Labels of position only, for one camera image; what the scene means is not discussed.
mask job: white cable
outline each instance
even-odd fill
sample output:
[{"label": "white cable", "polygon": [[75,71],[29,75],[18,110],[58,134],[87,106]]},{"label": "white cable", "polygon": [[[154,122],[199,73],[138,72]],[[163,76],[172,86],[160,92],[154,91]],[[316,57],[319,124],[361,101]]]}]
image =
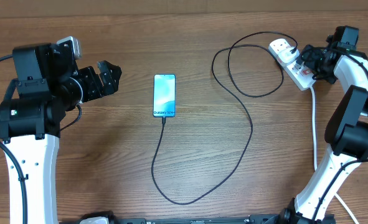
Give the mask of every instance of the white cable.
[{"label": "white cable", "polygon": [[[316,97],[315,97],[315,91],[313,86],[310,86],[309,89],[311,90],[311,96],[313,97],[313,112],[312,112],[312,127],[313,127],[313,142],[314,142],[314,170],[316,170],[317,166],[318,166],[318,153],[317,153],[317,147],[316,147],[316,122],[315,122],[315,113],[316,113]],[[341,197],[336,193],[334,195],[339,202],[341,203],[341,205],[346,209],[347,213],[350,215],[350,217],[352,218],[352,221],[354,221],[355,224],[359,224],[357,218],[355,217],[355,215],[351,212],[350,208],[346,205],[346,203],[344,202],[343,199],[341,199]]]},{"label": "white cable", "polygon": [[316,170],[318,166],[318,155],[317,155],[317,147],[316,147],[316,128],[315,128],[315,111],[316,111],[316,97],[315,97],[315,91],[313,86],[310,86],[309,89],[311,90],[311,96],[313,97],[313,112],[311,115],[311,122],[313,124],[313,142],[314,142],[314,170]]}]

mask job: phone screen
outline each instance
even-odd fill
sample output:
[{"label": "phone screen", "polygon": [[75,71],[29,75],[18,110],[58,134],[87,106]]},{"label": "phone screen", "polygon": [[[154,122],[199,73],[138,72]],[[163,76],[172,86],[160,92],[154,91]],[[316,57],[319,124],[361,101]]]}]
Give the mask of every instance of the phone screen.
[{"label": "phone screen", "polygon": [[173,117],[176,115],[176,75],[154,76],[153,116]]}]

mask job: wooden table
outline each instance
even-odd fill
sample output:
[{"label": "wooden table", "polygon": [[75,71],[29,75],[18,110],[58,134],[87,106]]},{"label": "wooden table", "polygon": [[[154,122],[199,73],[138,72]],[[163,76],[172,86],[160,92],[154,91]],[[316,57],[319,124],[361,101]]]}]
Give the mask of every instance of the wooden table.
[{"label": "wooden table", "polygon": [[[211,76],[216,51],[261,30],[292,35],[301,49],[306,44],[325,46],[326,37],[343,25],[360,28],[358,49],[368,55],[368,11],[0,19],[0,57],[15,46],[72,35],[82,43],[79,67],[107,60],[123,69],[119,92],[85,103],[82,119],[62,134],[56,175],[59,220],[100,210],[143,218],[278,213],[313,174],[310,91],[299,91],[285,74],[282,87],[270,96],[239,95],[254,123],[242,163],[216,191],[179,206],[166,201],[151,178],[161,130],[161,120],[152,116],[153,75],[177,75],[177,116],[167,119],[155,176],[166,195],[187,202],[231,172],[250,134],[239,103]],[[244,43],[266,47],[277,38],[259,35]],[[227,75],[226,56],[217,58],[215,71],[237,93]],[[234,50],[232,70],[249,94],[265,93],[280,82],[273,59],[260,49]],[[12,60],[0,63],[0,102],[14,77]],[[326,123],[344,93],[339,83],[317,82],[315,89],[320,160]],[[69,112],[62,125],[76,115]],[[0,223],[9,223],[7,175],[0,150]],[[359,221],[368,223],[368,164],[351,174],[339,194]],[[328,213],[338,223],[351,222],[336,199]]]}]

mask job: white power strip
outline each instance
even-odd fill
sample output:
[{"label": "white power strip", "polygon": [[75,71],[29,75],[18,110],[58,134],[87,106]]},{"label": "white power strip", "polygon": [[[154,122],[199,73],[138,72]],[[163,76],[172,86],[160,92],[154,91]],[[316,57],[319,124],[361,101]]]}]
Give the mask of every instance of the white power strip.
[{"label": "white power strip", "polygon": [[295,53],[291,53],[294,47],[291,47],[283,38],[271,42],[268,49],[301,91],[314,85],[314,74],[311,69],[296,63],[296,59],[300,55],[298,49]]}]

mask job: black power cord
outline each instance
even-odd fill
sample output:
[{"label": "black power cord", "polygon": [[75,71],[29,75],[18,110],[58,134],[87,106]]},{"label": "black power cord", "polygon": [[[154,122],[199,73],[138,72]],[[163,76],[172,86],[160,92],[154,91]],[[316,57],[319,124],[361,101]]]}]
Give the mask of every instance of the black power cord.
[{"label": "black power cord", "polygon": [[[257,33],[254,33],[254,34],[250,34],[250,35],[247,35],[245,37],[242,37],[241,39],[239,39],[238,41],[236,41],[231,47],[228,47],[228,48],[225,48],[225,49],[221,49],[219,50],[215,55],[214,55],[214,58],[213,58],[213,61],[212,61],[212,64],[211,64],[211,72],[213,74],[213,77],[214,79],[216,80],[216,82],[224,89],[226,90],[227,92],[229,92],[233,97],[235,97],[235,99],[242,105],[243,109],[245,110],[246,112],[246,115],[248,117],[248,120],[249,120],[249,123],[250,123],[250,135],[249,135],[249,138],[247,140],[247,143],[245,145],[245,149],[243,150],[242,152],[242,155],[240,156],[239,158],[239,161],[237,162],[235,168],[232,170],[232,172],[224,179],[222,180],[219,184],[217,184],[215,187],[213,187],[211,190],[209,190],[208,192],[204,193],[203,195],[201,195],[200,197],[196,198],[195,200],[192,200],[190,202],[186,202],[186,203],[179,203],[179,202],[175,202],[173,200],[171,200],[170,198],[168,198],[159,188],[158,184],[156,183],[156,180],[154,178],[154,173],[153,173],[153,167],[154,167],[154,162],[156,160],[156,156],[158,155],[158,151],[159,151],[159,147],[160,147],[160,143],[161,143],[161,140],[162,140],[162,137],[163,137],[163,131],[164,131],[164,125],[166,124],[166,118],[162,118],[162,129],[161,129],[161,134],[160,134],[160,139],[159,139],[159,143],[158,143],[158,146],[156,148],[156,152],[154,153],[154,156],[153,156],[153,160],[152,160],[152,166],[151,166],[151,174],[152,174],[152,180],[153,180],[153,183],[154,185],[156,186],[157,190],[159,191],[159,193],[166,199],[168,200],[169,202],[173,203],[173,204],[176,204],[176,205],[190,205],[192,203],[195,203],[197,202],[198,200],[202,199],[203,197],[205,197],[206,195],[208,195],[209,193],[213,192],[215,189],[217,189],[218,187],[220,187],[225,181],[227,181],[233,174],[234,172],[237,170],[240,162],[242,161],[242,158],[243,156],[245,155],[245,152],[247,150],[247,147],[250,143],[250,140],[252,139],[252,135],[253,135],[253,121],[252,121],[252,117],[250,116],[250,113],[248,112],[246,106],[243,104],[243,102],[234,94],[232,93],[227,87],[225,87],[219,80],[218,78],[215,76],[215,73],[214,73],[214,62],[215,62],[215,59],[217,58],[218,54],[223,52],[223,51],[226,51],[226,50],[229,50],[229,54],[228,54],[228,71],[229,71],[229,76],[231,78],[231,81],[232,83],[235,85],[236,89],[243,95],[245,96],[248,96],[248,97],[252,97],[252,98],[259,98],[259,97],[263,97],[263,96],[267,96],[275,91],[277,91],[277,89],[279,89],[279,87],[282,86],[282,83],[283,83],[283,79],[284,79],[284,76],[283,76],[283,69],[282,67],[280,66],[279,62],[277,61],[277,59],[273,56],[273,54],[266,48],[260,46],[260,45],[254,45],[254,44],[243,44],[243,45],[237,45],[240,41],[242,41],[243,39],[246,39],[248,37],[251,37],[253,35],[257,35],[257,34],[278,34],[278,35],[283,35],[285,37],[289,37],[290,39],[294,40],[294,42],[296,43],[296,47],[293,49],[294,51],[296,51],[297,49],[297,41],[290,37],[289,35],[287,34],[283,34],[283,33],[280,33],[280,32],[273,32],[273,31],[263,31],[263,32],[257,32]],[[232,51],[232,49],[235,49],[235,48],[239,48],[239,47],[258,47],[258,48],[261,48],[265,51],[267,51],[272,57],[273,59],[275,60],[276,64],[278,65],[279,69],[280,69],[280,72],[281,72],[281,83],[272,91],[268,92],[268,93],[265,93],[265,94],[262,94],[262,95],[248,95],[246,93],[244,93],[243,91],[241,91],[239,89],[239,87],[236,85],[235,81],[234,81],[234,78],[232,77],[232,74],[231,74],[231,71],[230,71],[230,53]]]},{"label": "black power cord", "polygon": [[64,126],[63,128],[60,129],[60,131],[70,127],[71,125],[73,125],[74,123],[76,123],[77,121],[79,121],[79,119],[82,117],[82,107],[80,105],[76,105],[77,109],[78,109],[78,115],[76,117],[76,119],[74,119],[74,121],[72,121],[70,124]]},{"label": "black power cord", "polygon": [[[9,58],[12,58],[12,55],[3,56],[0,58],[0,62],[2,62],[3,60],[9,59]],[[26,183],[24,182],[26,180],[26,177],[23,175],[21,166],[19,165],[19,162],[16,160],[14,154],[1,141],[0,141],[0,148],[5,152],[5,154],[12,161],[12,163],[14,164],[16,168],[17,175],[19,176],[18,181],[21,182],[21,191],[22,191],[22,212],[23,212],[22,219],[23,219],[23,224],[27,224],[27,192],[26,192]]]},{"label": "black power cord", "polygon": [[[329,47],[312,47],[308,50],[305,50],[304,52],[302,52],[300,54],[299,57],[301,57],[301,59],[303,59],[303,55],[308,52],[308,51],[313,51],[313,50],[327,50],[327,51],[332,51],[332,52],[335,52],[335,53],[338,53],[338,54],[342,54],[342,55],[345,55],[347,56],[349,59],[351,59],[353,62],[355,62],[358,66],[360,66],[364,73],[366,74],[366,77],[368,79],[368,69],[365,68],[364,64],[359,62],[357,59],[355,59],[353,56],[349,55],[347,52],[342,52],[340,50],[337,50],[337,49],[331,49]],[[348,162],[346,164],[344,164],[339,170],[338,172],[336,173],[336,175],[334,176],[334,178],[332,179],[332,181],[329,183],[328,187],[326,188],[326,190],[324,191],[322,197],[319,199],[319,202],[315,208],[315,211],[314,211],[314,215],[313,215],[313,219],[312,220],[315,220],[316,218],[316,215],[318,214],[318,211],[319,209],[321,208],[321,205],[326,197],[326,195],[328,194],[328,192],[330,191],[331,187],[333,186],[333,184],[335,183],[335,181],[337,180],[337,178],[340,176],[340,173],[344,170],[346,170],[346,167],[348,167],[349,165],[351,164],[355,164],[355,163],[363,163],[363,162],[368,162],[368,159],[364,159],[364,160],[360,160],[360,159],[357,159],[355,161],[351,161],[351,162]]]}]

